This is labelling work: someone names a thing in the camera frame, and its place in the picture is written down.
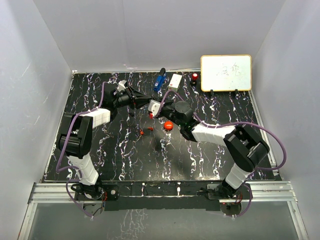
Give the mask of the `orange earbud case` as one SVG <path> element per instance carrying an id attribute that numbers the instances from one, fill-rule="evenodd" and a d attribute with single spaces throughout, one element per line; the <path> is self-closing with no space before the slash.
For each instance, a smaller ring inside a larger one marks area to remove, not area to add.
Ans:
<path id="1" fill-rule="evenodd" d="M 163 124 L 163 128 L 166 130 L 166 131 L 171 131 L 174 127 L 174 124 L 171 122 L 171 121 L 166 121 L 164 124 Z"/>

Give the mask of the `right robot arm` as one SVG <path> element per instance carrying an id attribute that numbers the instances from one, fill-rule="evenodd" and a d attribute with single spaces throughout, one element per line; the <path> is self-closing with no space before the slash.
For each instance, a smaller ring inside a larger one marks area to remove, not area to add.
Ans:
<path id="1" fill-rule="evenodd" d="M 233 166 L 222 183 L 212 194 L 233 199 L 241 192 L 241 186 L 259 163 L 268 155 L 270 147 L 247 123 L 236 123 L 219 127 L 200 121 L 186 101 L 152 100 L 149 116 L 165 117 L 179 126 L 180 134 L 188 141 L 206 142 L 224 147 L 233 159 Z"/>

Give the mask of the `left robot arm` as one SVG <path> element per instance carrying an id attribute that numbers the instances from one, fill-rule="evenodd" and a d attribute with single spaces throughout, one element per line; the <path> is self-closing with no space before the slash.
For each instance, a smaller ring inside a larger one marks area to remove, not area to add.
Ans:
<path id="1" fill-rule="evenodd" d="M 93 129 L 112 122 L 119 108 L 128 106 L 140 109 L 152 99 L 151 96 L 127 86 L 125 80 L 109 91 L 105 89 L 105 84 L 102 83 L 98 106 L 76 114 L 63 114 L 56 139 L 56 147 L 60 150 L 56 172 L 74 169 L 78 179 L 74 180 L 73 191 L 88 195 L 93 200 L 99 199 L 104 189 L 90 156 Z"/>

